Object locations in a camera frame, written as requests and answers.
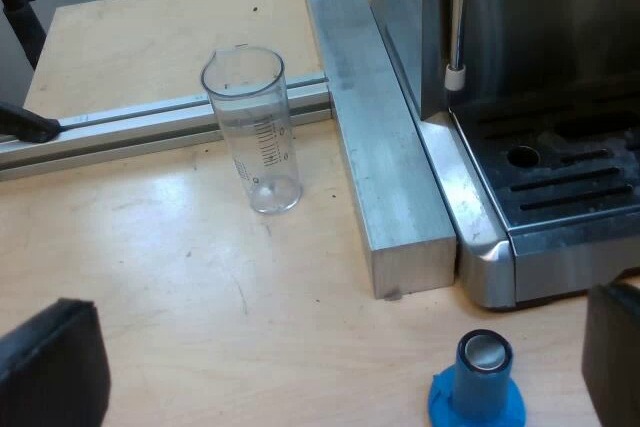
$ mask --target metal rod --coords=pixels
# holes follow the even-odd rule
[[[464,0],[453,0],[451,11],[451,60],[452,70],[461,70],[462,63],[462,16],[464,14]]]

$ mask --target white cap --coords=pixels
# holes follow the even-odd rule
[[[466,71],[467,69],[464,65],[460,70],[453,70],[451,68],[451,65],[447,64],[447,68],[444,73],[444,88],[451,92],[462,90],[462,88],[464,87]]]

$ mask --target drain hole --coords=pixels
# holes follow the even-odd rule
[[[611,189],[597,190],[593,192],[585,192],[583,194],[571,195],[569,197],[558,197],[556,199],[543,200],[540,202],[530,202],[520,205],[520,210],[536,210],[545,207],[556,207],[558,205],[573,204],[574,202],[582,202],[585,200],[600,199],[609,195],[628,194],[633,192],[633,187],[629,184],[613,187]]]
[[[574,162],[582,162],[583,160],[600,159],[602,157],[608,157],[609,151],[607,149],[592,150],[590,152],[583,152],[582,154],[566,155],[560,159],[563,164],[573,164]]]
[[[516,167],[529,168],[535,167],[540,163],[540,154],[535,149],[521,145],[514,147],[507,154],[507,160],[511,165]]]
[[[611,95],[609,97],[600,97],[599,99],[594,100],[594,102],[596,104],[603,104],[605,102],[611,102],[614,100],[627,100],[627,99],[633,99],[635,97],[640,97],[640,92],[629,92],[626,94]]]
[[[507,120],[527,119],[529,117],[540,117],[547,114],[557,114],[559,112],[567,112],[572,110],[571,105],[554,105],[553,107],[545,107],[543,109],[529,110],[517,114],[496,115],[494,117],[485,117],[480,119],[478,124],[492,124],[493,122],[505,122]]]
[[[640,119],[633,112],[608,112],[559,122],[556,133],[565,139],[578,139],[627,130],[639,123]]]
[[[485,137],[485,140],[498,140],[507,139],[509,137],[517,137],[518,135],[527,135],[533,132],[533,129],[519,129],[509,130],[507,132],[496,132],[495,134],[489,134]]]
[[[583,172],[581,174],[565,175],[562,177],[555,177],[553,179],[544,179],[537,182],[514,185],[511,187],[511,192],[538,189],[540,187],[549,187],[550,185],[568,184],[579,180],[597,179],[598,177],[608,177],[609,175],[616,175],[618,173],[620,173],[620,169],[618,167],[609,167],[608,169],[594,170],[592,172]]]

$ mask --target blue base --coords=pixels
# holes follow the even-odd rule
[[[459,416],[451,408],[450,403],[454,372],[455,365],[452,365],[441,374],[433,376],[427,403],[433,427],[523,427],[525,425],[527,415],[524,402],[512,379],[509,379],[507,405],[497,418],[479,421]]]

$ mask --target blue object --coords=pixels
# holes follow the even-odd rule
[[[509,343],[490,330],[459,342],[456,363],[433,377],[428,410],[434,427],[522,427],[524,402],[509,377]]]

